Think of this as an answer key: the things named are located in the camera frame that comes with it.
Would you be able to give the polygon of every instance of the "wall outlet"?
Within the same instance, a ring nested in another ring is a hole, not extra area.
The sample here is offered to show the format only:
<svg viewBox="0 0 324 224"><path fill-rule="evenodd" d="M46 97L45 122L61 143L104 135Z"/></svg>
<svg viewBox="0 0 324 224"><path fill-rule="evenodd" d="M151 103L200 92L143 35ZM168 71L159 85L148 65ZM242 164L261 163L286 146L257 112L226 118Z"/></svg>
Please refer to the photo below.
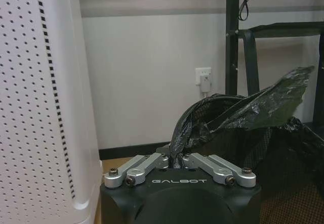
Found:
<svg viewBox="0 0 324 224"><path fill-rule="evenodd" d="M212 68L211 67L201 67L196 68L196 85L200 85L200 76L212 76Z"/></svg>

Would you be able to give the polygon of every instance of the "perforated panel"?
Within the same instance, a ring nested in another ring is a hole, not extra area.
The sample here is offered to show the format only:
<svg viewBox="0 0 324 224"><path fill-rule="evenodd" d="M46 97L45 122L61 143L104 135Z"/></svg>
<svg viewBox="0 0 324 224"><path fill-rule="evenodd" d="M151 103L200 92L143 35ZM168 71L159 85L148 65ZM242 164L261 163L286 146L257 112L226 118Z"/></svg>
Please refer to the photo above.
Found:
<svg viewBox="0 0 324 224"><path fill-rule="evenodd" d="M0 223L68 216L73 189L42 0L0 0Z"/></svg>

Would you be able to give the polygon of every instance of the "black baseboard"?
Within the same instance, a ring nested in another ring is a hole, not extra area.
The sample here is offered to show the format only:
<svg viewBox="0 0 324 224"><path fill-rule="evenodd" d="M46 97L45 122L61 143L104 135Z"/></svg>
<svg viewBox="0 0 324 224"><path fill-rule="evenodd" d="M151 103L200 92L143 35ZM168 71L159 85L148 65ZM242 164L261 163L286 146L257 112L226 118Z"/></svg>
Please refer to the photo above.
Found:
<svg viewBox="0 0 324 224"><path fill-rule="evenodd" d="M163 147L164 145L169 143L170 142L161 142L161 143L137 145L137 146L129 146L129 147L100 149L99 157L100 160L108 160L108 159L122 158L122 157L134 157L136 155L149 155L154 153L158 147Z"/></svg>

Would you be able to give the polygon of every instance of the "wooden floor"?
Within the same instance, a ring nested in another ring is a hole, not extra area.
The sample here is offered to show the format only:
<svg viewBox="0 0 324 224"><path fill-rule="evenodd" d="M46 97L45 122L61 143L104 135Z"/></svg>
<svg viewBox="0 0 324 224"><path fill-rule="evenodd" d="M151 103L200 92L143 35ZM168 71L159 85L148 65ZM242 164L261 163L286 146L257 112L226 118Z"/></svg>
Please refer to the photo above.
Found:
<svg viewBox="0 0 324 224"><path fill-rule="evenodd" d="M119 159L112 159L112 160L104 160L104 161L102 161L103 172L107 173L109 171L109 169L111 169L112 167L119 167L130 159L131 158L119 158ZM94 224L101 224L100 200L98 201L98 207L97 207Z"/></svg>

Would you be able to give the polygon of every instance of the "white air purifier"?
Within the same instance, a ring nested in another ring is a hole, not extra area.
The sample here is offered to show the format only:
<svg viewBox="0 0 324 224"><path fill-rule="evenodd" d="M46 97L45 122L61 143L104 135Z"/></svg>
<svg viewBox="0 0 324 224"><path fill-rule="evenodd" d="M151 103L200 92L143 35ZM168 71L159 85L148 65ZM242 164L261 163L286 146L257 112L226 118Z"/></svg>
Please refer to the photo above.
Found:
<svg viewBox="0 0 324 224"><path fill-rule="evenodd" d="M78 0L0 0L0 223L93 223L101 183Z"/></svg>

